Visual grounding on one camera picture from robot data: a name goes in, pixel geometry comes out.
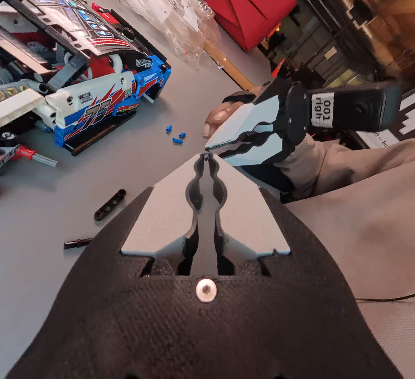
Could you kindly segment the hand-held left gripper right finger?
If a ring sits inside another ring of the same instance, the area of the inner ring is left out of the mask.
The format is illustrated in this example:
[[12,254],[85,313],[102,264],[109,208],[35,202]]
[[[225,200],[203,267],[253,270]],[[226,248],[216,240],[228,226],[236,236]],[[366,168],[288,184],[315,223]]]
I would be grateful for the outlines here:
[[257,259],[274,253],[288,255],[290,247],[267,205],[260,187],[218,155],[212,155],[214,177],[224,189],[218,211],[218,232],[228,259]]

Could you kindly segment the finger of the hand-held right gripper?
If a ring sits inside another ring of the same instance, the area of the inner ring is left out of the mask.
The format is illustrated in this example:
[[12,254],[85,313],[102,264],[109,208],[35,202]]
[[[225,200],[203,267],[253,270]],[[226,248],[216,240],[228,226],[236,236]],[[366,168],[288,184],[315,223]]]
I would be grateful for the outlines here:
[[247,103],[238,108],[213,134],[205,145],[206,151],[225,148],[230,152],[247,152],[265,149],[267,152],[283,150],[282,139],[273,130],[281,97],[274,95],[261,102]]
[[236,148],[227,150],[220,157],[233,167],[259,165],[283,149],[283,140],[277,133],[263,132],[251,136]]

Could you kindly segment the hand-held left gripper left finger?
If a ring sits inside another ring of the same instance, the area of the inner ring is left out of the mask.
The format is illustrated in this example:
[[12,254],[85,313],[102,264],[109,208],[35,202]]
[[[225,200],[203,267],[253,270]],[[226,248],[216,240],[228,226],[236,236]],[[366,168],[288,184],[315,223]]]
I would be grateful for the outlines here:
[[203,203],[204,154],[197,154],[156,183],[129,232],[124,255],[176,258],[195,233]]

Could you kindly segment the black thin connector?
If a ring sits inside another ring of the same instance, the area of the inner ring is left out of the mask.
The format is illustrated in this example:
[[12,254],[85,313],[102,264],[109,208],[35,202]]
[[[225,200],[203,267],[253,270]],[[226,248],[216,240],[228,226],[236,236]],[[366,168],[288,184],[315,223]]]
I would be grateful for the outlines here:
[[94,213],[94,221],[102,221],[121,204],[126,197],[126,190],[118,190],[104,205]]

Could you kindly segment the toy race car model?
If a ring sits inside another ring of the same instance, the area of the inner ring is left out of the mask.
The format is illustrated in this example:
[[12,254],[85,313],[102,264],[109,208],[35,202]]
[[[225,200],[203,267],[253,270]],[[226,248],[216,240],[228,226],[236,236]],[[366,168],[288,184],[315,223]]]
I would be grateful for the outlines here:
[[113,10],[83,0],[1,0],[0,163],[58,162],[25,147],[38,126],[76,156],[153,102],[171,65]]

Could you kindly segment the grey desk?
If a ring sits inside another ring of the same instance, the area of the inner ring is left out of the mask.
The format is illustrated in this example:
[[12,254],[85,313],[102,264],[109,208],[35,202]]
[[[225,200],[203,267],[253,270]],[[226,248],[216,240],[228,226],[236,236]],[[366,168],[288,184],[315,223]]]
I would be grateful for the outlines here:
[[[58,167],[19,159],[1,168],[1,377],[21,357],[43,325],[82,248],[66,241],[95,236],[144,189],[204,151],[207,115],[238,85],[203,54],[198,70],[178,58],[165,37],[117,0],[85,0],[114,9],[172,66],[160,97],[142,100],[134,118],[76,157],[55,146],[53,136],[33,129],[29,148]],[[169,134],[166,128],[172,125]],[[172,138],[186,133],[182,145]],[[94,213],[118,190],[125,199],[102,221]]]

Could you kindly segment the person's right hand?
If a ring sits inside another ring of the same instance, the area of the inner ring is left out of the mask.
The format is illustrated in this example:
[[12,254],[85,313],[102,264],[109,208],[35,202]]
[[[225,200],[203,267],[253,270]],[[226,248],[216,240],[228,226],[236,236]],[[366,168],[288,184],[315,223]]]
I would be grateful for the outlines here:
[[243,105],[243,102],[224,102],[213,109],[205,120],[202,137],[210,139],[216,130]]

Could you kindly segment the red bag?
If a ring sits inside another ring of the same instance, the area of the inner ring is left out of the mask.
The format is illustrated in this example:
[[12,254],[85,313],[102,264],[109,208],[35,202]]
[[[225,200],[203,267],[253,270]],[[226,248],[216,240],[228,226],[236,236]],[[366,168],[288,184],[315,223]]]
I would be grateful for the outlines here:
[[296,0],[206,0],[216,21],[249,52],[288,16]]

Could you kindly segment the clear plastic bag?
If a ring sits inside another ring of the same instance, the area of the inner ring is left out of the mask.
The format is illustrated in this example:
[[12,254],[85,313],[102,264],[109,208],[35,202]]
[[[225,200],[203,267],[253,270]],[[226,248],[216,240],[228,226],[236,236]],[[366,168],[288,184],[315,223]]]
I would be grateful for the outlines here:
[[199,68],[207,53],[224,68],[226,56],[215,13],[205,0],[118,0],[146,19],[166,38],[176,56]]

